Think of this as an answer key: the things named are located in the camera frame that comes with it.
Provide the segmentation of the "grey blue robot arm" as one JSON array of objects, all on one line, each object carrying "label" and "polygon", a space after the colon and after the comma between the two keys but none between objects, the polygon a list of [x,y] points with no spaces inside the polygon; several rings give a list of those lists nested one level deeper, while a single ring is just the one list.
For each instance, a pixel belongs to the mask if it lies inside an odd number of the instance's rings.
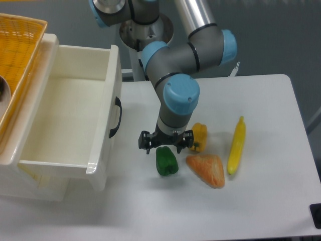
[{"label": "grey blue robot arm", "polygon": [[159,10],[159,1],[90,1],[101,27],[120,24],[125,45],[138,53],[138,66],[160,100],[155,131],[143,131],[138,147],[149,151],[173,145],[178,151],[192,146],[188,122],[200,88],[192,74],[223,65],[237,55],[235,36],[217,26],[207,1],[176,1],[188,42],[170,47],[173,26]]}]

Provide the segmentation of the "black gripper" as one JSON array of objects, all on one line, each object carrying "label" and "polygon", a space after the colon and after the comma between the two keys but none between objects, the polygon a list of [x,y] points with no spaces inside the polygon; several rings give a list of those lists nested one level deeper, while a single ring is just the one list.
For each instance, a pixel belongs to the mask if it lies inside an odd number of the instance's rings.
[{"label": "black gripper", "polygon": [[138,138],[138,148],[146,150],[149,154],[150,150],[163,146],[174,145],[177,147],[177,153],[180,154],[182,149],[191,148],[194,143],[194,133],[192,130],[185,131],[184,133],[171,133],[170,135],[164,133],[158,125],[155,127],[155,131],[151,134],[148,131],[142,131]]}]

